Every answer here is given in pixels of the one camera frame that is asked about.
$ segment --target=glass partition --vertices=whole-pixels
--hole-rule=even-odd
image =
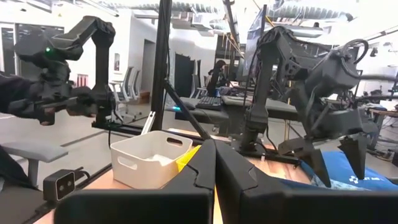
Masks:
[[[63,27],[50,27],[50,26],[37,26],[28,24],[17,25],[17,39],[20,40],[24,36],[29,35],[31,32],[44,32],[48,37],[53,37],[57,34],[63,34]],[[41,69],[36,67],[33,63],[27,63],[23,60],[19,60],[19,75],[29,80],[37,80]]]
[[[0,71],[4,75],[16,75],[14,59],[14,25],[0,24]]]

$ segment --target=chair backrest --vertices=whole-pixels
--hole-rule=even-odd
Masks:
[[[199,88],[199,87],[200,87],[199,76],[197,76],[196,74],[192,74],[192,86],[191,86],[190,98],[192,98],[195,95],[197,88]]]
[[[133,67],[128,67],[126,71],[126,75],[124,76],[122,88],[126,91],[127,95],[130,94],[130,89],[131,89],[131,83],[132,83],[132,69]]]
[[[196,90],[197,88],[199,88],[199,76],[196,74],[192,75],[192,87],[194,87],[194,90]]]
[[[140,95],[140,84],[138,83],[138,78],[140,74],[140,70],[137,70],[136,75],[134,76],[134,81],[132,83],[132,96],[135,99],[138,99]]]

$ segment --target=white chair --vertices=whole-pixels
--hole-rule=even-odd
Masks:
[[[191,87],[191,95],[189,98],[198,99],[201,96],[207,95],[207,89],[199,86],[199,76],[192,74],[192,87]]]
[[[137,118],[138,114],[142,114],[141,112],[138,113],[131,113],[129,111],[129,105],[134,102],[139,100],[139,92],[138,96],[134,89],[137,86],[137,80],[138,76],[140,74],[139,70],[135,72],[134,75],[132,72],[133,67],[129,67],[127,69],[126,75],[124,77],[124,80],[121,82],[110,82],[109,84],[112,86],[113,90],[113,95],[115,98],[116,102],[116,108],[113,113],[116,113],[115,116],[117,118],[121,118],[122,122],[125,122],[125,118],[130,118],[132,121],[135,121]]]

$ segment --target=wooden table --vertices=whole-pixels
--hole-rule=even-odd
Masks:
[[[193,136],[197,136],[197,133],[185,130],[179,130],[170,128],[169,131],[173,132],[180,132],[184,134],[191,134]],[[214,139],[222,140],[222,141],[229,141],[227,138],[212,136]],[[307,175],[303,172],[301,168],[294,168],[292,164],[284,164],[281,162],[274,162],[274,161],[260,161],[259,159],[248,159],[251,163],[253,163],[258,169],[262,170],[266,174],[288,179],[294,180],[297,182],[301,182],[304,184],[310,184],[310,180],[308,179]],[[131,189],[130,187],[116,181],[113,179],[113,172],[112,170],[108,171],[95,181],[93,181],[90,185],[88,185],[85,189],[122,189],[127,190]],[[53,223],[53,211],[46,214],[40,220],[36,221],[34,224],[52,224]],[[215,206],[214,206],[214,213],[213,213],[213,223],[214,224],[222,224],[223,219],[221,217],[221,210],[220,205],[218,204],[218,197],[217,193],[215,195]]]
[[[377,131],[377,133],[373,134],[370,142],[368,143],[368,149],[376,150],[376,144],[378,141],[398,144],[398,141],[379,139],[380,132],[383,127],[384,118],[386,116],[390,116],[392,118],[398,118],[398,111],[382,111],[382,110],[376,110],[376,109],[369,109],[369,112],[372,113],[373,122],[375,122],[375,124],[377,125],[378,131]]]

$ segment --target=yellow object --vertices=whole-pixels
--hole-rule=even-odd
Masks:
[[[199,148],[200,146],[194,147],[191,151],[188,151],[181,158],[175,161],[177,163],[179,172],[181,172],[181,170],[185,167],[185,165],[188,164],[188,162],[192,159],[195,153],[197,153]]]

